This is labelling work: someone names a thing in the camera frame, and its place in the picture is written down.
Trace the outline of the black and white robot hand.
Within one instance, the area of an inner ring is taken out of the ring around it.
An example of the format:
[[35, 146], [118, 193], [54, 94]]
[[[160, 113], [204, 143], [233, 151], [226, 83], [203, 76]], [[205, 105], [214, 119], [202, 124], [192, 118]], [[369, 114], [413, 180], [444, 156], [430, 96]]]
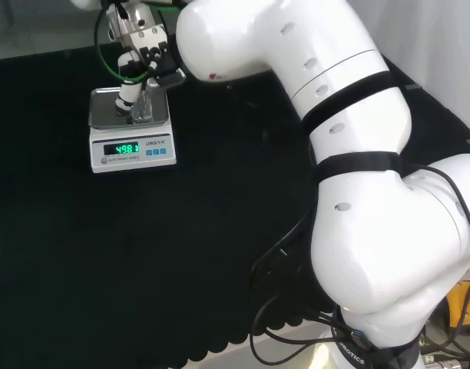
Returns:
[[[94, 48], [102, 67], [121, 83], [115, 99], [116, 112], [128, 116], [133, 110], [149, 78], [163, 85], [180, 72], [173, 35], [164, 24], [162, 9], [171, 10], [169, 1], [73, 1], [83, 11], [98, 10], [94, 23]], [[118, 42], [124, 53], [117, 66], [111, 67], [104, 58], [98, 41], [102, 18], [108, 20], [109, 39]]]

